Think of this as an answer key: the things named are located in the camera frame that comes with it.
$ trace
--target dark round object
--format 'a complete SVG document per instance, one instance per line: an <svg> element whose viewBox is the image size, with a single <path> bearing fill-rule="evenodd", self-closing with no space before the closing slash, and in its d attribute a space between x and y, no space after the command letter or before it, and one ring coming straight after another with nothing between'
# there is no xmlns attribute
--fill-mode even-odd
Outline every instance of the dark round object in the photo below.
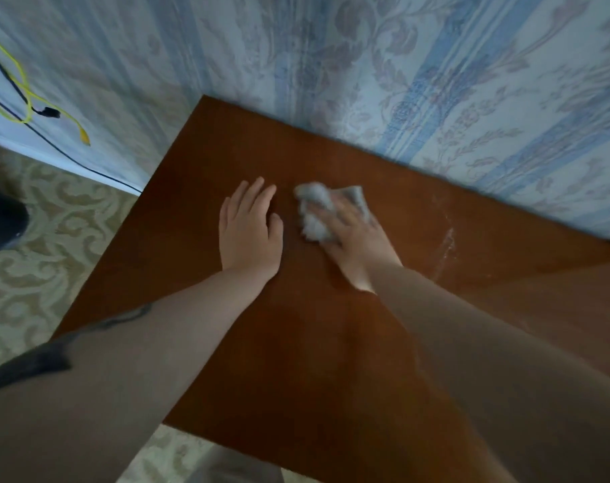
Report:
<svg viewBox="0 0 610 483"><path fill-rule="evenodd" d="M0 250L16 243L26 231L29 219L23 203L0 193Z"/></svg>

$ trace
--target patterned carpet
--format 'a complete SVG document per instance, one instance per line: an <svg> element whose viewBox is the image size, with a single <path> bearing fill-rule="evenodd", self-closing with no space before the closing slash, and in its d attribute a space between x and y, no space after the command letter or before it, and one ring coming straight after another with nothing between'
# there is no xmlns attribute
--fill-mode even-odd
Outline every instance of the patterned carpet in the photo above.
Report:
<svg viewBox="0 0 610 483"><path fill-rule="evenodd" d="M1 148L0 191L31 217L23 239L0 252L1 364L50 338L136 197ZM119 481L181 483L211 445L162 425Z"/></svg>

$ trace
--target forearm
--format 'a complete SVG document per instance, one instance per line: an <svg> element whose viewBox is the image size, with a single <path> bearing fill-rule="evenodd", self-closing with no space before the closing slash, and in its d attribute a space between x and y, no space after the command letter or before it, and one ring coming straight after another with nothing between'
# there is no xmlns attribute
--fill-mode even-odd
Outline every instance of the forearm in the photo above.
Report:
<svg viewBox="0 0 610 483"><path fill-rule="evenodd" d="M610 380L422 275L371 268L384 304L520 480L610 478Z"/></svg>
<svg viewBox="0 0 610 483"><path fill-rule="evenodd" d="M116 480L262 285L227 270L57 341L69 369L0 389L0 481Z"/></svg>

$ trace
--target person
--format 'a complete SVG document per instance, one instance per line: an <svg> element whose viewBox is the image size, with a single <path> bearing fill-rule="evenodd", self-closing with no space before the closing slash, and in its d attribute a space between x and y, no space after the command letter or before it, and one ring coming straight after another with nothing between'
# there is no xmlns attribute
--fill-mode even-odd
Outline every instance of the person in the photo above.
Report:
<svg viewBox="0 0 610 483"><path fill-rule="evenodd" d="M222 204L220 272L0 366L0 482L121 475L281 265L283 223L266 218L276 187L262 187L243 182ZM333 200L338 217L313 209L338 238L325 251L430 353L490 449L475 480L610 481L610 380L406 269L376 218ZM190 480L282 477L216 446Z"/></svg>

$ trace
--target person's left hand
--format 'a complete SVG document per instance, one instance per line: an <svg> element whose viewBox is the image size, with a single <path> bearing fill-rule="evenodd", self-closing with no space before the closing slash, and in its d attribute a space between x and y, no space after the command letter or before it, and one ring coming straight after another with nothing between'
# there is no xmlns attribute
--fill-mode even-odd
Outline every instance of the person's left hand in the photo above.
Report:
<svg viewBox="0 0 610 483"><path fill-rule="evenodd" d="M219 233L222 270L251 272L266 283L281 265L283 221L271 214L267 227L267 210L276 186L261 192L263 183L262 178L251 186L243 181L230 198L224 199Z"/></svg>

